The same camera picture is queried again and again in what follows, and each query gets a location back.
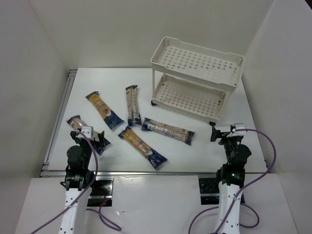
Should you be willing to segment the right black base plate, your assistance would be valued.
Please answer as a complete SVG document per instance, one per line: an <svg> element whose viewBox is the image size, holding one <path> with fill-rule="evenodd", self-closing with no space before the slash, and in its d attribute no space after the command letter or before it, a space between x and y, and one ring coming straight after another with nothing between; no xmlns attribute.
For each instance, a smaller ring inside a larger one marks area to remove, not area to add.
<svg viewBox="0 0 312 234"><path fill-rule="evenodd" d="M219 188L215 178L199 178L201 205L218 205Z"/></svg>

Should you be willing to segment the aluminium table frame rail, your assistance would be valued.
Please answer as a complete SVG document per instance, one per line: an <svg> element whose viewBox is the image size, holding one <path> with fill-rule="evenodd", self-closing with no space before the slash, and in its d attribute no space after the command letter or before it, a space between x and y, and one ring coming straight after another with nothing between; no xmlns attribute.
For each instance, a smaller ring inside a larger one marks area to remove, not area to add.
<svg viewBox="0 0 312 234"><path fill-rule="evenodd" d="M99 171L105 174L186 174L215 173L226 162L224 148L210 142L211 127L208 123L151 105L152 83L158 82L161 73L150 68L79 68L74 78L69 78L60 106L52 144L44 160L43 176L63 176L67 165L66 152L74 145L67 119L80 115L98 132L104 132L111 145L99 160ZM98 111L86 99L92 91L99 91L101 98L122 119L127 118L125 88L138 86L138 108L141 117L178 126L195 132L191 145L154 132L144 132L139 127L133 131L153 149L167 158L159 170L153 168L132 145L121 139L119 126L111 130Z"/></svg>

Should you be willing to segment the leftmost blue spaghetti bag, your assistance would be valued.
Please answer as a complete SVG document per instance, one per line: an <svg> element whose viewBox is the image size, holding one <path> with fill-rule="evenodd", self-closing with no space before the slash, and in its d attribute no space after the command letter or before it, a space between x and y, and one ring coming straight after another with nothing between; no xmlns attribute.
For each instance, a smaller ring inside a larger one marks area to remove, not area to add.
<svg viewBox="0 0 312 234"><path fill-rule="evenodd" d="M88 126L81 118L80 118L80 115L76 115L76 116L72 116L70 117L69 119L66 120L66 122L68 123L68 125L70 127L72 127L73 130L77 131L78 129L81 129L82 126ZM98 148L96 145L95 145L95 142L94 142L94 147L95 147L95 150L96 150L96 153L102 158L104 156L104 151L106 149L108 149L110 146L111 146L111 142L106 139L104 137L104 140L105 140L105 148Z"/></svg>

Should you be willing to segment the long yellow spaghetti bag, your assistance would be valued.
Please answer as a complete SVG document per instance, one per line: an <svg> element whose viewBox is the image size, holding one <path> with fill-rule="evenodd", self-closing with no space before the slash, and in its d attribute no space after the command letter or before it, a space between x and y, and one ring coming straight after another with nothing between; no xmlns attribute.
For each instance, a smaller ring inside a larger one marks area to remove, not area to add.
<svg viewBox="0 0 312 234"><path fill-rule="evenodd" d="M136 148L153 166L155 170L158 170L168 160L166 157L158 153L151 146L149 146L144 140L142 140L129 126L126 126L118 136L127 141L130 145Z"/></svg>

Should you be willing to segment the white two-tier shelf cart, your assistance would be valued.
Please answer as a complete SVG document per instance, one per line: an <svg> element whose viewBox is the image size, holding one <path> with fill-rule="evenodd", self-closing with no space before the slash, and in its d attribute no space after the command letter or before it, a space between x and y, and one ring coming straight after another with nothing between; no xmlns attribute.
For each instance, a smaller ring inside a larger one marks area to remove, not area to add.
<svg viewBox="0 0 312 234"><path fill-rule="evenodd" d="M217 123L239 87L244 60L164 37L151 57L151 105Z"/></svg>

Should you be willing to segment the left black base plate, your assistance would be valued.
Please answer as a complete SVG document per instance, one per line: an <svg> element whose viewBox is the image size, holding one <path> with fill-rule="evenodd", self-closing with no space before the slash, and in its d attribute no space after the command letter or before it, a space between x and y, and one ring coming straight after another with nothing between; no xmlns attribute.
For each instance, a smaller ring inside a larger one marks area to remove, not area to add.
<svg viewBox="0 0 312 234"><path fill-rule="evenodd" d="M95 184L92 186L87 207L99 207L103 202L103 207L111 207L113 182L112 178L96 180Z"/></svg>

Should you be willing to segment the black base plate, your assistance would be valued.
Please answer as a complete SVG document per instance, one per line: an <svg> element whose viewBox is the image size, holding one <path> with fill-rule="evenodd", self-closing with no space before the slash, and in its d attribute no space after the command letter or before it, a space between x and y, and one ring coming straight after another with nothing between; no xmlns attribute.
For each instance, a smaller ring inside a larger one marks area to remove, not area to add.
<svg viewBox="0 0 312 234"><path fill-rule="evenodd" d="M215 178L199 178L201 205L218 205L219 188Z"/></svg>
<svg viewBox="0 0 312 234"><path fill-rule="evenodd" d="M99 207L103 202L103 207L111 207L113 182L112 178L96 180L95 184L92 186L87 207Z"/></svg>

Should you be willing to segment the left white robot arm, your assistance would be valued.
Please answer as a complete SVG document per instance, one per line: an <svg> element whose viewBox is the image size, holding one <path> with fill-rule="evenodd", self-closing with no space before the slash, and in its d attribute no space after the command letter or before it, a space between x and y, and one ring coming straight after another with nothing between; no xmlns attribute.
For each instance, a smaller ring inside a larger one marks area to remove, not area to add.
<svg viewBox="0 0 312 234"><path fill-rule="evenodd" d="M89 170L91 156L96 156L95 141L92 140L93 127L82 127L70 133L76 145L67 150L65 176L65 207L59 229L60 234L85 233L84 219L89 195L98 174Z"/></svg>

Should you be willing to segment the label-side blue spaghetti bag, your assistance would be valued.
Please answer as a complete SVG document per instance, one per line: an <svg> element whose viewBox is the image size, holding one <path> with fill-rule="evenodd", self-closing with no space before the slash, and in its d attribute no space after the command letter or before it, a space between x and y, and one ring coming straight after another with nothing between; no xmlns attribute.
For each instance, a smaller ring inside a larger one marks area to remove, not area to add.
<svg viewBox="0 0 312 234"><path fill-rule="evenodd" d="M162 122L155 121L150 118L145 118L141 127L142 131L152 131L166 137L182 141L187 145L191 145L195 132L189 131L180 127L168 125Z"/></svg>

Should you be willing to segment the upright blue spaghetti bag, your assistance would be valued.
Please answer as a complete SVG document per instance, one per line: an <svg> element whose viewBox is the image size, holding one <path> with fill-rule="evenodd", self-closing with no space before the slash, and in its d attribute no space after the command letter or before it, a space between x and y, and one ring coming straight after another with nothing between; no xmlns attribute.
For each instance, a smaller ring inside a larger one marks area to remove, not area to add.
<svg viewBox="0 0 312 234"><path fill-rule="evenodd" d="M125 88L127 101L127 122L129 126L142 125L141 117L137 103L137 85L131 85Z"/></svg>

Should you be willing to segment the yellow blue spaghetti bag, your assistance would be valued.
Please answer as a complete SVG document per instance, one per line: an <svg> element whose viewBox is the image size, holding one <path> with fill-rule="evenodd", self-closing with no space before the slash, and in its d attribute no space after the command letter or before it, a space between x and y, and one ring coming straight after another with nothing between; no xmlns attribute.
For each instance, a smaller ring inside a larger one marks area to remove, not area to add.
<svg viewBox="0 0 312 234"><path fill-rule="evenodd" d="M106 125L114 130L124 123L122 120L100 97L98 91L93 91L85 97L97 109Z"/></svg>

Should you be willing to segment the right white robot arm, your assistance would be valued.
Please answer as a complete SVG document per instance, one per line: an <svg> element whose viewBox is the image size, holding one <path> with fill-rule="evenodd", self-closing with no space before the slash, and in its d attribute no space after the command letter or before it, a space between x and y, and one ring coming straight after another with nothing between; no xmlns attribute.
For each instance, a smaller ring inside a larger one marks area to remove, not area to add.
<svg viewBox="0 0 312 234"><path fill-rule="evenodd" d="M212 127L211 142L219 139L224 147L227 162L216 172L219 188L219 204L215 234L238 234L239 211L241 202L240 189L244 186L245 165L251 156L250 149L241 143L246 134L246 125L233 124L228 132Z"/></svg>

